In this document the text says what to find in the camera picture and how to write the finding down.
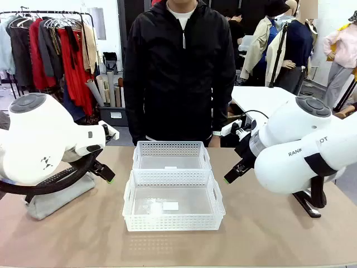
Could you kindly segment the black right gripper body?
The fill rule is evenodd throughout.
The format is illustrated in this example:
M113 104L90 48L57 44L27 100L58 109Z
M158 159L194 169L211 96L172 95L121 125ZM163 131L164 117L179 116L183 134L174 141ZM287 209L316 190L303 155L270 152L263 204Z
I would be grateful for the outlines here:
M249 147L249 141L251 134L247 134L235 148L235 152L239 155L241 160L237 163L237 166L242 169L251 169L254 167L256 156L252 153Z

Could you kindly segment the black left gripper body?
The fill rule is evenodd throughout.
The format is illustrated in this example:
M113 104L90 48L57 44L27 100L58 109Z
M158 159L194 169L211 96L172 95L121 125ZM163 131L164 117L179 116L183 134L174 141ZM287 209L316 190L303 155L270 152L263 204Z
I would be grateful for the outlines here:
M95 160L102 151L103 149L99 149L88 155L80 156L74 149L71 149L65 151L61 161L68 163L71 167L82 168L87 162L91 162L91 157Z

